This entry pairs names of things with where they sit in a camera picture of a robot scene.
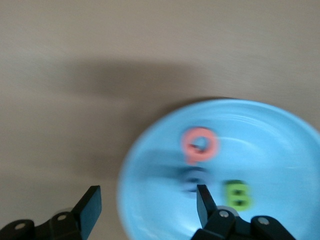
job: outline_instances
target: table surface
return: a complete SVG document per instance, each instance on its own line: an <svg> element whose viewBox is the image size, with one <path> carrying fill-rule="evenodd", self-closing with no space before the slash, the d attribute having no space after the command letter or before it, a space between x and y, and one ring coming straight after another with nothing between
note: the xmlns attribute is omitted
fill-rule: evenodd
<svg viewBox="0 0 320 240"><path fill-rule="evenodd" d="M0 1L0 225L101 185L89 239L128 239L126 153L192 102L265 102L320 129L319 22L317 0Z"/></svg>

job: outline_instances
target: black mechanical part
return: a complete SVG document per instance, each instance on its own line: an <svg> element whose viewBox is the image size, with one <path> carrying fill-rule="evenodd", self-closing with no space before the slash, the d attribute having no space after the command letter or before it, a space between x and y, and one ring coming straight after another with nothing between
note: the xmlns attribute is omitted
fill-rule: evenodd
<svg viewBox="0 0 320 240"><path fill-rule="evenodd" d="M295 240L273 217L255 216L249 223L227 209L218 209L206 185L198 185L196 194L202 229L191 240Z"/></svg>
<svg viewBox="0 0 320 240"><path fill-rule="evenodd" d="M0 240L87 240L101 210L100 186L91 186L72 211L36 227L29 219L13 221L0 230Z"/></svg>

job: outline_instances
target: toy number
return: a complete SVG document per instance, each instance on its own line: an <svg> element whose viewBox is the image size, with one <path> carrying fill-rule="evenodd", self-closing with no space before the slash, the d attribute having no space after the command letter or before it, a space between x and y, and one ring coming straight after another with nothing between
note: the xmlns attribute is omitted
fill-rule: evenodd
<svg viewBox="0 0 320 240"><path fill-rule="evenodd" d="M227 205L237 211L250 208L252 200L249 197L249 187L240 180L228 181L226 187Z"/></svg>
<svg viewBox="0 0 320 240"><path fill-rule="evenodd" d="M194 144L199 138L205 138L207 145L204 149ZM182 139L182 148L186 155L186 162L189 165L195 165L196 162L207 161L212 158L218 150L218 141L216 135L204 127L195 127L185 133Z"/></svg>

